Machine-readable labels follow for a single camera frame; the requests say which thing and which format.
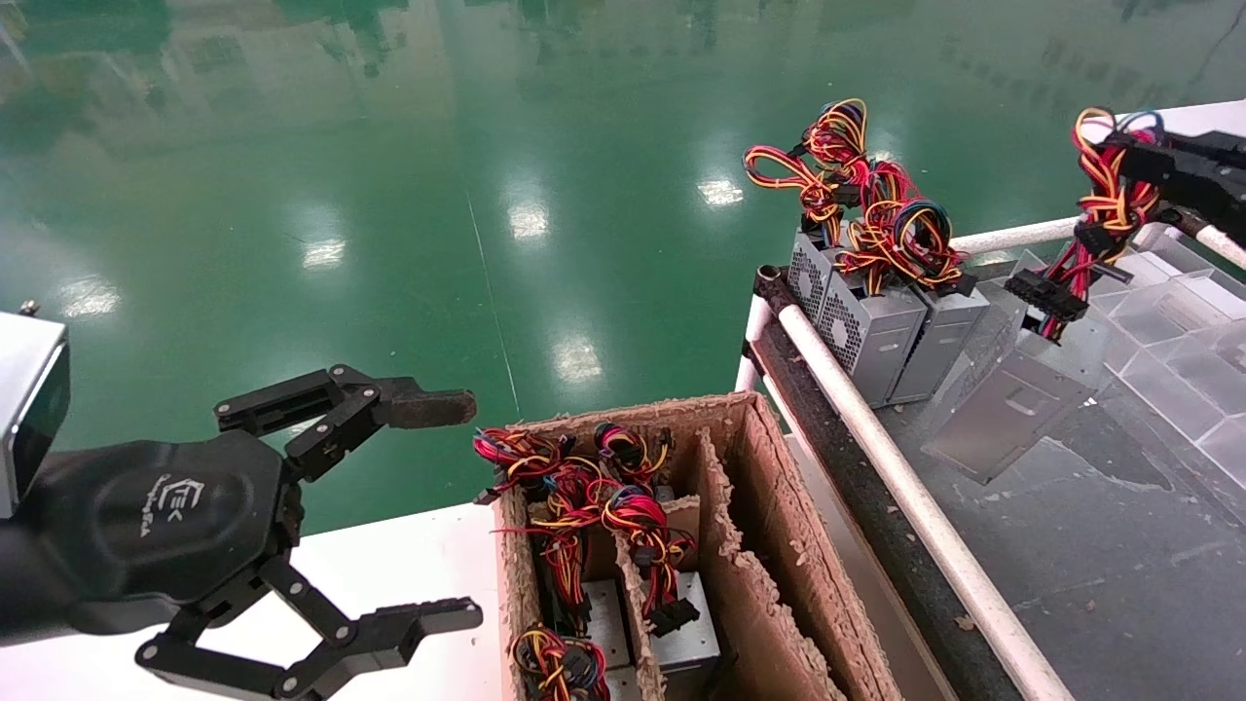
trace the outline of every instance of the white workbench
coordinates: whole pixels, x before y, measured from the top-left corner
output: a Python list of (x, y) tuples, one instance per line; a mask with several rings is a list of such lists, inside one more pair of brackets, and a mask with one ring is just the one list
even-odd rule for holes
[[(496, 701), (501, 696), (497, 640), (497, 557), (493, 512), (462, 506), (305, 538), (292, 564), (348, 616), (381, 606), (471, 596), (483, 610), (475, 629), (424, 640), (406, 669), (365, 674), (334, 701)], [(0, 650), (5, 701), (207, 701), (199, 691), (164, 684), (133, 655), (163, 626), (131, 635), (75, 635)], [(289, 665), (319, 637), (275, 596), (237, 621), (209, 630), (201, 646)]]

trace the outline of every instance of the blue wire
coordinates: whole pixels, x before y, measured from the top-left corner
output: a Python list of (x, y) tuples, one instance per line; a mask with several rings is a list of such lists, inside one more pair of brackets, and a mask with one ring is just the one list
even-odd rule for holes
[(1124, 132), (1129, 127), (1129, 125), (1134, 123), (1134, 121), (1138, 120), (1139, 117), (1153, 117), (1155, 120), (1155, 126), (1153, 128), (1159, 131), (1161, 134), (1164, 133), (1164, 115), (1156, 112), (1155, 110), (1134, 112), (1133, 115), (1126, 116), (1116, 126), (1116, 131)]

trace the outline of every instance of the silver metal casing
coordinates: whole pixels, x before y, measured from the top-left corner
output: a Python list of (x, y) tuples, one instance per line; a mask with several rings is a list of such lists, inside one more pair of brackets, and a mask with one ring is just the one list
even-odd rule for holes
[(635, 681), (635, 667), (607, 671), (606, 687), (611, 690), (611, 701), (640, 701), (640, 686)]
[(787, 284), (861, 397), (883, 407), (926, 318), (926, 304), (906, 286), (866, 296), (861, 275), (835, 270), (840, 250), (819, 250), (797, 232)]
[(969, 339), (969, 332), (991, 303), (977, 289), (968, 296), (938, 296), (913, 285), (913, 293), (926, 304), (926, 320), (917, 330), (912, 352), (896, 382), (888, 405), (928, 400), (947, 379), (948, 371)]
[(614, 580), (607, 579), (584, 583), (583, 588), (593, 606), (588, 616), (588, 639), (606, 655), (606, 669), (630, 667), (632, 655), (628, 652), (627, 624), (623, 623), (618, 586)]
[(922, 451), (982, 484), (999, 477), (1108, 380), (1105, 326), (1080, 319), (1064, 329), (1057, 345), (1022, 327), (1024, 315), (1018, 301), (988, 352), (928, 410), (932, 431)]
[(650, 635), (649, 644), (667, 677), (667, 701), (693, 701), (704, 696), (721, 652), (699, 574), (679, 573), (679, 598), (692, 603), (700, 618), (662, 637)]

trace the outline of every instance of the wire bundle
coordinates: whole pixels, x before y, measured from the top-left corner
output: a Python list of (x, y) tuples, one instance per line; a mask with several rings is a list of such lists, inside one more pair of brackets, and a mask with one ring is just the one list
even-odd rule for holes
[[(939, 293), (951, 291), (963, 276), (959, 265), (966, 256), (951, 245), (952, 223), (947, 212), (922, 197), (902, 166), (866, 156), (866, 106), (861, 100), (826, 105), (792, 151), (784, 153), (769, 146), (748, 149), (745, 172), (764, 187), (801, 187), (805, 215), (826, 224), (824, 243), (827, 247), (840, 245), (840, 219), (849, 189), (845, 186), (851, 186), (862, 218), (849, 224), (852, 249), (837, 254), (836, 266), (846, 273), (865, 274), (867, 294), (881, 294), (896, 280), (915, 281)], [(801, 159), (804, 153), (812, 156), (816, 169)], [(759, 158), (780, 162), (795, 174), (787, 178), (760, 176), (755, 164)]]
[[(758, 167), (759, 161), (771, 161), (779, 163), (792, 174), (784, 177), (771, 177), (763, 174)], [(800, 189), (800, 205), (805, 209), (805, 215), (810, 220), (825, 224), (827, 245), (840, 244), (840, 227), (844, 218), (844, 207), (836, 199), (836, 189), (842, 184), (831, 178), (826, 171), (814, 171), (799, 154), (784, 152), (774, 146), (753, 146), (744, 152), (744, 172), (754, 184), (782, 189), (795, 187)]]
[(953, 249), (952, 224), (938, 203), (925, 198), (871, 200), (849, 224), (852, 250), (836, 256), (845, 273), (863, 270), (866, 294), (881, 294), (893, 278), (936, 289), (958, 280), (966, 255)]
[(606, 655), (588, 640), (559, 637), (533, 624), (511, 642), (511, 659), (525, 674), (528, 701), (609, 701)]
[[(1148, 126), (1135, 126), (1140, 118), (1151, 117)], [(1087, 125), (1110, 129), (1101, 146), (1095, 146), (1083, 133)], [(1151, 183), (1130, 181), (1120, 174), (1125, 147), (1114, 137), (1129, 134), (1144, 143), (1164, 139), (1164, 118), (1156, 112), (1139, 112), (1118, 118), (1101, 107), (1088, 107), (1073, 122), (1070, 138), (1078, 151), (1078, 164), (1090, 178), (1090, 194), (1078, 199), (1082, 220), (1077, 238), (1069, 243), (1055, 263), (1042, 270), (1044, 279), (1065, 289), (1073, 298), (1085, 301), (1090, 284), (1125, 253), (1130, 237), (1146, 223), (1159, 204), (1159, 188)], [(1095, 240), (1096, 249), (1088, 242)], [(1038, 326), (1044, 337), (1059, 341), (1068, 321), (1048, 315)]]
[(618, 425), (602, 423), (593, 432), (593, 443), (602, 461), (618, 471), (624, 484), (634, 484), (653, 493), (653, 481), (667, 463), (674, 443), (664, 430), (658, 441), (658, 456), (649, 458), (649, 446), (634, 431)]
[(865, 156), (865, 102), (856, 97), (825, 105), (805, 129), (801, 143), (826, 169), (839, 169), (847, 182), (865, 184), (868, 162)]
[[(549, 568), (552, 586), (567, 614), (568, 628), (577, 635), (586, 633), (589, 613), (582, 583), (589, 549), (584, 529), (596, 524), (611, 528), (614, 523), (613, 530), (625, 530), (634, 547), (639, 543), (653, 549), (654, 554), (660, 554), (662, 563), (678, 563), (683, 553), (694, 547), (692, 537), (672, 543), (665, 528), (665, 513), (652, 498), (654, 483), (674, 447), (670, 432), (662, 431), (655, 456), (637, 432), (614, 423), (599, 425), (593, 443), (596, 462), (569, 454), (576, 446), (572, 437), (554, 443), (522, 431), (485, 430), (477, 431), (472, 441), (476, 453), (496, 467), (500, 482), (486, 491), (488, 499), (496, 499), (515, 486), (528, 489), (530, 498), (545, 493), (549, 517), (531, 518), (528, 527), (518, 532), (541, 539), (540, 555)], [(607, 522), (607, 507), (621, 494), (630, 496), (628, 491), (644, 497), (647, 502), (639, 507), (644, 513), (637, 517), (635, 504), (629, 503), (623, 510), (623, 520)], [(650, 529), (652, 534), (643, 533)], [(645, 569), (652, 567), (649, 562), (642, 562)], [(673, 567), (660, 575), (662, 591), (669, 590), (673, 595), (677, 576)], [(650, 599), (660, 603), (670, 599), (659, 594)]]
[(546, 538), (541, 557), (549, 565), (554, 593), (571, 615), (576, 633), (583, 635), (589, 605), (582, 583), (588, 539), (582, 532), (601, 523), (603, 494), (621, 486), (591, 461), (578, 457), (563, 461), (546, 481), (551, 488), (546, 498), (551, 520), (532, 519), (530, 532)]
[(495, 498), (520, 484), (538, 488), (562, 459), (562, 446), (526, 431), (476, 430), (471, 446), (477, 456), (493, 464), (498, 482), (490, 494)]
[(642, 570), (648, 570), (649, 595), (643, 614), (650, 616), (658, 609), (675, 604), (679, 599), (675, 565), (695, 548), (692, 534), (679, 532), (673, 537), (662, 506), (634, 486), (614, 493), (602, 510), (602, 524), (625, 534), (632, 543), (632, 560)]

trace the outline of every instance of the white pipe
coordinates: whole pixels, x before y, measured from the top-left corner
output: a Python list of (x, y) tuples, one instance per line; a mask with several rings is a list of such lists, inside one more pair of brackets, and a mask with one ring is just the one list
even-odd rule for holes
[(770, 311), (770, 304), (758, 296), (753, 295), (753, 301), (749, 304), (749, 322), (744, 326), (744, 339), (749, 342), (761, 337), (761, 330), (766, 327), (774, 314)]
[(1073, 701), (1050, 662), (1034, 645), (973, 553), (961, 540), (900, 448), (852, 386), (852, 381), (835, 362), (814, 325), (795, 304), (779, 311), (779, 321), (796, 344), (822, 392), (870, 457), (896, 504), (926, 544), (1017, 690), (1028, 701)]
[[(766, 327), (774, 314), (770, 311), (770, 304), (765, 299), (753, 295), (753, 303), (749, 304), (749, 321), (744, 326), (744, 339), (749, 342), (761, 337), (761, 329)], [(748, 392), (758, 385), (758, 369), (754, 367), (753, 361), (740, 357), (740, 370), (735, 374), (735, 392)]]
[(753, 361), (740, 356), (740, 370), (735, 372), (734, 392), (748, 392), (758, 385), (758, 369)]
[(1226, 260), (1246, 270), (1246, 250), (1219, 228), (1207, 224), (1194, 234), (1194, 239), (1225, 256)]
[(1038, 222), (989, 230), (987, 233), (961, 235), (952, 239), (952, 248), (962, 253), (977, 255), (978, 253), (991, 253), (992, 250), (1004, 250), (1019, 245), (1062, 240), (1073, 238), (1073, 224), (1075, 223), (1078, 223), (1078, 217), (1069, 217), (1067, 219)]
[[(961, 235), (952, 239), (952, 248), (969, 255), (977, 255), (978, 253), (1006, 250), (1020, 245), (1063, 240), (1073, 238), (1073, 225), (1075, 223), (1078, 223), (1078, 217), (1068, 217), (1064, 219), (1002, 228), (999, 230), (988, 230), (987, 233)], [(1246, 250), (1219, 228), (1207, 225), (1196, 233), (1194, 238), (1239, 268), (1246, 269)]]

